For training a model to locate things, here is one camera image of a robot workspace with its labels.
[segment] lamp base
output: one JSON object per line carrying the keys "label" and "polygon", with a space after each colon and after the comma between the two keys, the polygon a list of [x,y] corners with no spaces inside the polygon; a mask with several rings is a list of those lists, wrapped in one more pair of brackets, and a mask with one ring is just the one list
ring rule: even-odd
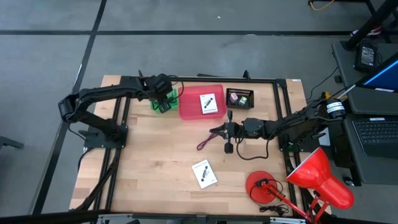
{"label": "lamp base", "polygon": [[[255,171],[246,179],[246,193],[257,203],[269,203],[275,199],[275,196],[263,188],[256,187],[256,182],[262,179],[275,180],[273,176],[265,171]],[[278,189],[276,181],[270,181],[269,183]]]}

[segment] desk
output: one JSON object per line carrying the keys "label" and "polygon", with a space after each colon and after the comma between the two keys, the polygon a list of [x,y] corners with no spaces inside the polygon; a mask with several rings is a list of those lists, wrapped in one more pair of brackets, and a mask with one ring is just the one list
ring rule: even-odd
{"label": "desk", "polygon": [[[363,77],[362,73],[354,70],[352,67],[355,60],[355,51],[348,52],[344,50],[340,42],[335,42],[332,45],[332,49],[345,87],[351,86]],[[382,54],[383,60],[386,60],[396,52],[398,52],[398,44],[379,44],[379,53]],[[371,95],[375,99],[386,99],[387,97],[391,99],[391,102],[398,101],[398,94],[384,93],[365,88],[354,88],[347,95],[349,107],[353,113],[361,113],[367,110],[366,114],[378,114],[378,108],[383,107],[384,110],[386,107],[383,105],[384,100],[371,101],[373,105],[369,106],[369,97],[364,96]],[[397,113],[396,108],[393,106],[391,106],[391,113]],[[343,126],[348,137],[352,159],[360,180],[367,184],[398,185],[398,176],[396,176],[395,172],[395,170],[398,170],[398,160],[371,157],[364,154],[352,125],[352,119],[356,116],[365,115],[352,114],[347,116],[343,122]]]}
{"label": "desk", "polygon": [[[102,86],[117,85],[120,79],[120,76],[104,76]],[[301,81],[286,82],[292,111],[301,110],[306,105]],[[214,83],[184,82],[185,86],[209,84]],[[271,84],[222,84],[224,89],[254,90],[255,107],[251,110],[233,110],[235,121],[243,121],[247,117],[277,119]],[[156,114],[149,104],[148,100],[131,100],[127,119],[129,133],[126,147],[121,153],[112,212],[276,215],[274,212],[260,213],[259,207],[247,196],[244,185],[251,172],[265,170],[282,182],[284,194],[289,197],[284,160],[277,139],[269,144],[267,160],[244,161],[236,153],[225,154],[224,140],[221,138],[213,139],[204,149],[197,151],[196,146],[209,136],[209,129],[223,124],[225,119],[183,121],[179,118],[178,111]],[[111,118],[114,105],[115,100],[99,102],[95,114]],[[285,115],[284,104],[281,105]],[[265,143],[262,139],[246,139],[239,150],[246,157],[264,155]],[[309,153],[301,153],[301,160],[308,155]],[[100,176],[103,156],[104,149],[94,149],[82,160],[70,208],[79,206],[93,190]],[[218,183],[201,190],[191,166],[204,159],[209,160]],[[300,202],[299,207],[302,208],[298,188],[295,188],[295,192],[297,201]],[[274,200],[269,205],[277,204],[280,202]]]}

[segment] green block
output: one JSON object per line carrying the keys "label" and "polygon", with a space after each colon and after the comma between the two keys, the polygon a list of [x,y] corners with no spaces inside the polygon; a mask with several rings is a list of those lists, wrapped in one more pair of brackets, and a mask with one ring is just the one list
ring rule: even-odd
{"label": "green block", "polygon": [[[169,98],[176,98],[178,96],[177,89],[173,89],[170,93],[167,94],[167,99]],[[156,107],[158,107],[158,103],[156,100],[152,101],[150,104],[150,108],[154,110]],[[178,99],[175,99],[173,102],[170,103],[170,106],[172,107],[170,110],[176,110],[178,108]],[[155,110],[156,113],[160,113],[160,110],[157,108]]]}

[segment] lamp shade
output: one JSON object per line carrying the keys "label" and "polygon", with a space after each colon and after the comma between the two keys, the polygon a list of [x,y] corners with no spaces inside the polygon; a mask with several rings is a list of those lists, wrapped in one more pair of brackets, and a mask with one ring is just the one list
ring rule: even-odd
{"label": "lamp shade", "polygon": [[354,204],[353,193],[331,174],[329,160],[318,147],[286,178],[292,184],[314,189],[320,199],[336,208],[347,209]]}

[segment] black tray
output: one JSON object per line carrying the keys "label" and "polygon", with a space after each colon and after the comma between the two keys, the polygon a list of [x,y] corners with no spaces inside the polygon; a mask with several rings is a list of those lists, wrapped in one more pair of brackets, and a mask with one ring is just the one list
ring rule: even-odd
{"label": "black tray", "polygon": [[[236,103],[232,103],[229,100],[229,96],[231,93],[235,93],[238,96],[238,100]],[[241,96],[246,97],[248,100],[243,106],[239,106],[239,100]],[[254,91],[253,90],[240,90],[235,88],[227,88],[226,89],[226,107],[228,108],[239,108],[239,109],[250,109],[254,107]]]}

